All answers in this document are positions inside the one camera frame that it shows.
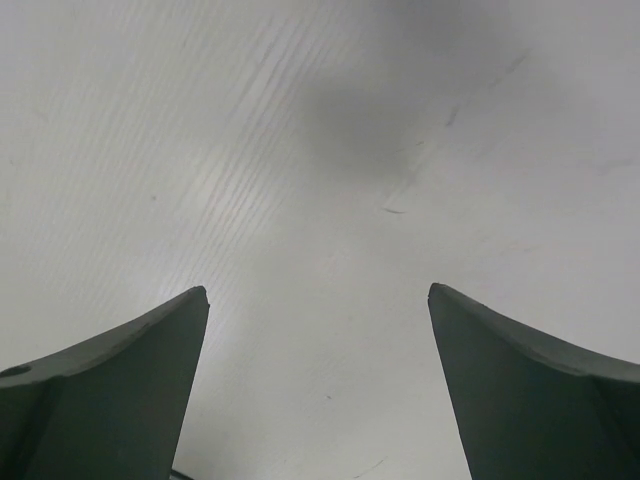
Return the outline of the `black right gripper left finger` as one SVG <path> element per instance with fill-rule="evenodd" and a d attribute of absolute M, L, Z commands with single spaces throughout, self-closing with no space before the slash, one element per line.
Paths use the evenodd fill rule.
<path fill-rule="evenodd" d="M 1 373 L 4 479 L 170 479 L 209 314 L 191 288 Z"/>

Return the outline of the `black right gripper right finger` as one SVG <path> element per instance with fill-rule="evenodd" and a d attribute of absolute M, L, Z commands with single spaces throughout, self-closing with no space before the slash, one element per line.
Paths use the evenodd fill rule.
<path fill-rule="evenodd" d="M 428 307 L 474 479 L 636 479 L 639 367 L 439 283 Z"/>

